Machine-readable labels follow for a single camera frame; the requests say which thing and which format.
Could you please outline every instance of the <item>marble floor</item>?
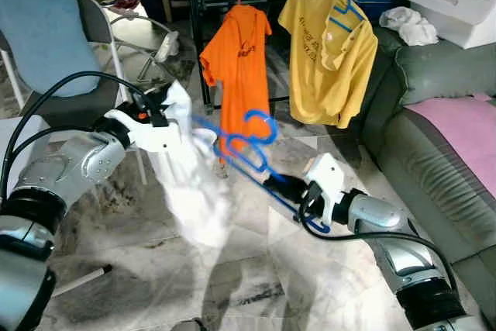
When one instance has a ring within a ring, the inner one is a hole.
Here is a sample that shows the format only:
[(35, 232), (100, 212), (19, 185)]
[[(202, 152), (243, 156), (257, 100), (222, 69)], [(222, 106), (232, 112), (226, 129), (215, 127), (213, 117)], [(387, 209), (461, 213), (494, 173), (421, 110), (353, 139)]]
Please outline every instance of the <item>marble floor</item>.
[[(182, 30), (181, 55), (169, 62), (177, 67), (195, 111), (203, 114), (188, 24), (177, 27)], [(121, 53), (132, 81), (142, 57)], [(2, 81), (0, 116), (15, 116), (12, 93), (0, 72)], [(330, 136), (324, 126), (294, 121), (287, 102), (272, 109), (280, 129), (277, 142), (267, 149), (273, 168), (298, 176), (309, 159), (330, 152), (345, 172), (345, 189), (359, 188), (405, 207), (362, 146), (343, 142), (342, 133)], [(219, 112), (209, 118), (218, 121)], [(348, 145), (339, 149), (337, 143)], [(167, 331), (194, 317), (201, 317), (209, 331), (410, 329), (364, 242), (315, 240), (276, 200), (228, 168), (236, 201), (228, 242), (221, 250), (192, 247), (179, 236), (145, 161), (148, 185), (136, 183), (136, 158), (130, 154), (69, 211), (50, 258), (58, 283), (103, 264), (114, 269), (52, 299), (39, 330)], [(333, 229), (346, 233), (340, 226)], [(464, 289), (462, 296), (469, 312), (478, 315)]]

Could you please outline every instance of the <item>orange t-shirt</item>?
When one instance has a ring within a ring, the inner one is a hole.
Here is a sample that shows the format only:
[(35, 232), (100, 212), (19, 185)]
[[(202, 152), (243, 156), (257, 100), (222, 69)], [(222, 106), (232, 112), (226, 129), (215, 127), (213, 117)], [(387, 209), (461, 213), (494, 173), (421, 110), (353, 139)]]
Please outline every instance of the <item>orange t-shirt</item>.
[[(221, 129), (225, 133), (270, 134), (262, 120), (253, 118), (246, 123), (243, 117), (252, 109), (269, 113), (265, 36), (271, 33), (264, 12), (251, 5), (234, 5), (200, 55), (207, 84), (222, 82)], [(240, 141), (233, 141), (233, 146), (238, 151), (243, 148)], [(220, 150), (228, 153), (225, 139), (221, 139)]]

